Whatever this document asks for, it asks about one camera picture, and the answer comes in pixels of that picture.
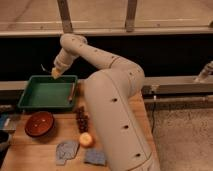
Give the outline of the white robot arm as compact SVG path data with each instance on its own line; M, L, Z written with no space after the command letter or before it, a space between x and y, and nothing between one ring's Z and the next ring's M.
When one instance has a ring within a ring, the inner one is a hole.
M160 171L159 162L129 105L144 83L135 62L87 44L85 37L64 34L52 76L60 77L81 57L97 68L84 81L84 96L111 171Z

